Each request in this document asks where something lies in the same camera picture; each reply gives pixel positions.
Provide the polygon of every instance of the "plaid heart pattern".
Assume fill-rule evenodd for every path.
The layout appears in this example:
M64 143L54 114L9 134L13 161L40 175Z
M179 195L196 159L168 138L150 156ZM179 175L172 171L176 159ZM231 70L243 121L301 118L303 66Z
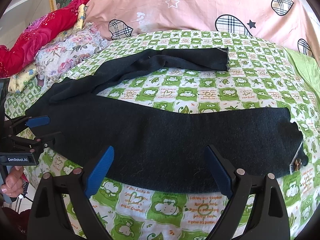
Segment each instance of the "plaid heart pattern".
M280 16L286 15L294 2L292 0L272 0L272 9Z
M300 53L314 58L312 50L305 39L298 40L298 50Z
M109 22L109 31L113 40L130 37L133 29L123 21L113 19Z
M219 32L238 33L252 36L244 24L236 17L224 14L216 20L216 29Z

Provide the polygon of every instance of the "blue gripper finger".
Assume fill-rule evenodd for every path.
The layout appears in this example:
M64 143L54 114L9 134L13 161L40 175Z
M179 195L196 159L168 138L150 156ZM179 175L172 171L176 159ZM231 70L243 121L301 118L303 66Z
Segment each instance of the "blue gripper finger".
M41 125L46 125L49 123L50 123L50 117L46 115L41 117L30 118L28 121L26 121L26 126L33 128Z
M105 178L110 166L115 157L115 150L112 146L105 151L104 155L98 161L95 168L92 170L88 176L86 189L84 194L87 198L90 198L92 195L95 195L98 192L98 189Z

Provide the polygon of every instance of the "floral pillow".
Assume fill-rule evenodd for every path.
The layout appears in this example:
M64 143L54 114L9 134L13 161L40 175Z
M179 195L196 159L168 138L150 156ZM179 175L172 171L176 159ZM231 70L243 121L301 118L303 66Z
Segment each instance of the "floral pillow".
M44 80L43 90L56 82L63 73L84 59L105 49L109 45L94 23L87 23L83 30L42 47L35 58L39 79Z

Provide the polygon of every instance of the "red cloth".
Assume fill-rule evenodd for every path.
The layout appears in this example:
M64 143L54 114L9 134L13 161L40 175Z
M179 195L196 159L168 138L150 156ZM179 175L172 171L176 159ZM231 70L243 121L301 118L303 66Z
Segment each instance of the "red cloth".
M88 1L73 0L66 7L34 21L19 36L10 51L6 46L0 45L0 78L19 73L30 64L42 46L76 23L78 7L87 4Z
M27 209L20 214L7 207L3 207L2 210L8 218L10 224L13 225L15 229L22 232L24 235L27 235L28 221L31 209Z

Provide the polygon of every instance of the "bed sheet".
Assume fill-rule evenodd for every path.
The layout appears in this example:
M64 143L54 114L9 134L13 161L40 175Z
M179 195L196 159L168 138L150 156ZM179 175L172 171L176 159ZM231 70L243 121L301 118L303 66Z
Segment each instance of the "bed sheet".
M99 94L183 114L258 107L289 108L292 121L297 122L304 135L304 152L309 157L306 167L278 179L293 239L320 202L320 122L314 93L295 73L282 47L252 36L226 32L147 33L112 42L108 48L77 65L64 77L79 79L94 74L103 62L144 49L212 47L229 48L228 72L164 68L148 76L124 81ZM14 117L22 115L41 95L41 88L34 78L21 94L8 95L6 113ZM33 137L30 130L21 135ZM27 178L34 187L45 172L53 176L65 175L78 167L53 150L46 150L39 162L38 166L25 168ZM75 232L83 236L69 197L64 195L63 199ZM248 199L235 235L243 232L253 199L253 196ZM90 201L115 240L205 239L228 202L220 193L155 192L108 178L103 180L98 193Z

